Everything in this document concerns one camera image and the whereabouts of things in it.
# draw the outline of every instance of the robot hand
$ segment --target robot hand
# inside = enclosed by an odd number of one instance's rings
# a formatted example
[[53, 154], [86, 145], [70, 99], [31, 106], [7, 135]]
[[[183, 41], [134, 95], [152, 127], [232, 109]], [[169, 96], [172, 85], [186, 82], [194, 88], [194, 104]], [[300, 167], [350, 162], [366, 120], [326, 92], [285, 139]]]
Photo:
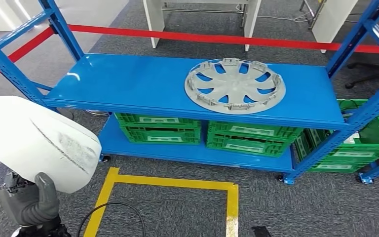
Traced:
[[13, 236], [70, 237], [59, 217], [53, 180], [45, 173], [29, 182], [11, 171], [0, 186], [0, 201], [7, 215], [21, 226]]
[[0, 201], [7, 215], [20, 226], [41, 225], [59, 215], [59, 200], [53, 180], [36, 175], [35, 184], [9, 172], [0, 187]]

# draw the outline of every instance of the white plastic cover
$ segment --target white plastic cover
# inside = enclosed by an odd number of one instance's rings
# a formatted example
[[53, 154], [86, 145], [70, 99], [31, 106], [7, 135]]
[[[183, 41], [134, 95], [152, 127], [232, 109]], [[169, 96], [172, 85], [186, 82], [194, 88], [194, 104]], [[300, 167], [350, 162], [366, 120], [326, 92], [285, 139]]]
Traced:
[[95, 172], [101, 144], [91, 131], [29, 100], [0, 96], [0, 162], [34, 182], [39, 172], [73, 193]]
[[281, 76], [261, 62], [210, 60], [192, 68], [185, 92], [198, 105], [224, 114], [252, 114], [277, 105], [286, 92]]

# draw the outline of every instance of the red barrier tape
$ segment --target red barrier tape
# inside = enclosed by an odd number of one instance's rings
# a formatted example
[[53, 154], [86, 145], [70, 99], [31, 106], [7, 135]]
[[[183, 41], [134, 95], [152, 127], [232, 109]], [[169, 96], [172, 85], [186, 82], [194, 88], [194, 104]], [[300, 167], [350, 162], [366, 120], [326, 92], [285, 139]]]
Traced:
[[28, 41], [25, 45], [21, 46], [19, 49], [11, 53], [11, 55], [9, 55], [8, 58], [11, 60], [11, 62], [18, 61], [20, 58], [24, 57], [28, 52], [40, 45], [43, 41], [48, 39], [53, 34], [53, 30], [50, 27], [48, 27], [43, 32], [38, 34], [36, 37]]
[[[194, 42], [206, 43], [230, 43], [230, 44], [250, 44], [257, 46], [270, 46], [270, 47], [285, 47], [285, 48], [302, 48], [302, 49], [325, 49], [329, 51], [336, 51], [341, 46], [340, 43], [317, 43], [299, 40], [286, 40], [286, 39], [264, 39], [264, 38], [246, 38], [240, 36], [220, 36], [220, 35], [200, 35], [189, 33], [177, 32], [160, 32], [148, 30], [135, 30], [125, 28], [109, 28], [99, 26], [82, 26], [82, 25], [69, 25], [72, 31], [110, 34], [120, 36], [135, 36], [135, 37], [154, 37], [168, 40], [183, 40]], [[355, 52], [360, 53], [379, 53], [379, 46], [377, 45], [359, 45]]]

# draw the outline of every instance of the wire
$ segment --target wire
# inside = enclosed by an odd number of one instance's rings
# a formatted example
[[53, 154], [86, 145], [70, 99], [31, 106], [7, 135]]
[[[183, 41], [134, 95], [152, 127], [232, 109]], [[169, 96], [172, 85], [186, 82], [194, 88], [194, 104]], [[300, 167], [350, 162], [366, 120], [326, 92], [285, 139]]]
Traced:
[[145, 227], [145, 222], [143, 221], [143, 217], [142, 217], [142, 215], [140, 214], [140, 212], [136, 209], [136, 208], [134, 208], [134, 207], [132, 207], [132, 206], [130, 206], [130, 205], [128, 205], [128, 204], [126, 204], [126, 203], [123, 203], [123, 202], [108, 202], [108, 203], [105, 203], [105, 204], [102, 204], [102, 205], [100, 205], [100, 206], [97, 206], [97, 207], [95, 207], [92, 211], [90, 211], [84, 218], [83, 218], [83, 220], [81, 221], [81, 223], [79, 224], [79, 228], [78, 228], [78, 230], [77, 230], [77, 233], [76, 233], [76, 237], [79, 237], [80, 236], [80, 230], [82, 229], [82, 226], [83, 226], [83, 224], [85, 224], [85, 222], [86, 222], [86, 220], [88, 219], [88, 217], [90, 216], [90, 215], [92, 215], [92, 213], [94, 213], [96, 210], [98, 210], [98, 209], [100, 209], [100, 208], [102, 208], [102, 207], [104, 207], [104, 206], [108, 206], [108, 205], [123, 205], [123, 206], [127, 206], [127, 207], [130, 207], [131, 209], [133, 209], [133, 211], [139, 216], [139, 218], [140, 218], [140, 222], [142, 223], [142, 236], [143, 237], [146, 237], [146, 227]]
[[293, 22], [308, 22], [309, 20], [311, 20], [310, 18], [306, 17], [306, 15], [308, 14], [311, 14], [311, 11], [301, 16], [298, 16], [296, 18], [283, 18], [283, 17], [275, 17], [275, 16], [257, 16], [257, 17], [258, 18], [271, 18], [271, 19], [277, 19], [277, 20], [287, 20], [287, 21], [293, 21]]
[[354, 105], [355, 105], [355, 108], [357, 108], [358, 109], [358, 104], [357, 104], [357, 102], [355, 102], [354, 100], [352, 100], [352, 99], [344, 99], [344, 100], [342, 100], [341, 102], [339, 102], [339, 107], [342, 105], [342, 103], [343, 102], [345, 102], [345, 101], [351, 101], [352, 103], [354, 103]]

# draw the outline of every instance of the table leg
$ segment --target table leg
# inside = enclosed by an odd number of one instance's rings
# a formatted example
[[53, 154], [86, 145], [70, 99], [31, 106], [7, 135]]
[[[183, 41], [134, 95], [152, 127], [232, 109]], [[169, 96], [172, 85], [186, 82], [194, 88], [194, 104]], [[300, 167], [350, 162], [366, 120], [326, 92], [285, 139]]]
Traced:
[[[259, 7], [261, 5], [261, 0], [249, 0], [246, 14], [246, 20], [245, 20], [245, 37], [251, 38], [254, 33], [255, 23], [256, 19], [258, 17], [258, 11]], [[249, 51], [249, 45], [245, 45], [245, 51]]]
[[248, 8], [246, 7], [246, 4], [242, 4], [242, 11], [243, 11], [243, 14], [242, 14], [242, 24], [240, 25], [241, 28], [245, 27], [245, 22], [246, 22], [246, 10]]
[[[163, 31], [165, 22], [163, 20], [163, 0], [143, 0], [146, 19], [150, 31]], [[152, 47], [156, 48], [159, 38], [151, 38]]]

